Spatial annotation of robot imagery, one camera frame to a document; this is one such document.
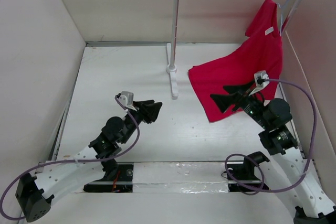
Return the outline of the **red t shirt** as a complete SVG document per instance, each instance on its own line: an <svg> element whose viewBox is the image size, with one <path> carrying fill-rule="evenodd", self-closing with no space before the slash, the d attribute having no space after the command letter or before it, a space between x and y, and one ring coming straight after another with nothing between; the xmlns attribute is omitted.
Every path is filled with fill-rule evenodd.
<svg viewBox="0 0 336 224"><path fill-rule="evenodd" d="M245 40L231 54L193 66L188 77L209 122L217 122L233 114L221 112L211 94L225 94L224 86L247 84L254 74L266 71L271 79L278 79L282 72L282 37L277 23L277 4L265 0L248 26Z"/></svg>

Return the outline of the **blue wire hanger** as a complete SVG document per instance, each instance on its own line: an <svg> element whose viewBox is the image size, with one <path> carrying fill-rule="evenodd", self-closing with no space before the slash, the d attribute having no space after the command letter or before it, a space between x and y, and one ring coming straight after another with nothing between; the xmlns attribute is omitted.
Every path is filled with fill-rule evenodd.
<svg viewBox="0 0 336 224"><path fill-rule="evenodd" d="M285 26L288 22L288 15L289 15L289 4L292 0L285 0L283 4L277 3L280 13L280 26L279 26L279 35L282 37L283 32L285 31Z"/></svg>

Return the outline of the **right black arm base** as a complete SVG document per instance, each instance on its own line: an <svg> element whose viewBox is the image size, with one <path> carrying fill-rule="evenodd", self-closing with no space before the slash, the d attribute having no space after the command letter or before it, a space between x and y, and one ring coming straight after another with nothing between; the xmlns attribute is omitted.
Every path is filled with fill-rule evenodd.
<svg viewBox="0 0 336 224"><path fill-rule="evenodd" d="M242 157L243 161L232 167L229 160L233 157ZM261 168L261 164L264 163L270 164L270 159L262 152L254 152L249 155L230 154L224 161L225 173L229 180L236 182L236 188L244 195L274 193L266 183L266 175Z"/></svg>

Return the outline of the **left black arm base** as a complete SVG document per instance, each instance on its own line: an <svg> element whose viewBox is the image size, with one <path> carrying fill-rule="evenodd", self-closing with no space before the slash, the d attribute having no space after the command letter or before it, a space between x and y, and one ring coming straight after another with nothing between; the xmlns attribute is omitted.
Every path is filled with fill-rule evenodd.
<svg viewBox="0 0 336 224"><path fill-rule="evenodd" d="M118 163L111 175L84 185L86 193L132 193L134 163Z"/></svg>

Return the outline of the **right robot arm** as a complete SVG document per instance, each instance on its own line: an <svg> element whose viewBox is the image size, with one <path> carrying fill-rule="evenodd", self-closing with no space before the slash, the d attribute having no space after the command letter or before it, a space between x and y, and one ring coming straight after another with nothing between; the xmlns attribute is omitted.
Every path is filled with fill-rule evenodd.
<svg viewBox="0 0 336 224"><path fill-rule="evenodd" d="M243 110L263 129L260 141L268 152L244 156L239 169L227 170L228 178L251 194L273 193L290 212L294 223L335 223L335 203L309 172L311 156L303 158L297 140L286 124L292 120L289 104L280 98L264 104L256 97L255 81L224 86L226 94L211 94L221 112Z"/></svg>

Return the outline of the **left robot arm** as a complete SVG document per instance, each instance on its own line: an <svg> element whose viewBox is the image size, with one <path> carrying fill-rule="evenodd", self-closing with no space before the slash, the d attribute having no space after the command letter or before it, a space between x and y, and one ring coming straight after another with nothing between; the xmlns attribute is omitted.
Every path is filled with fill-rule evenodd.
<svg viewBox="0 0 336 224"><path fill-rule="evenodd" d="M124 117L108 119L96 139L63 163L19 179L15 196L28 223L42 218L68 193L95 180L114 179L118 173L115 158L124 154L120 146L134 132L139 133L140 123L155 122L163 105L154 100L134 101L133 93L126 91L117 94L115 100L126 111Z"/></svg>

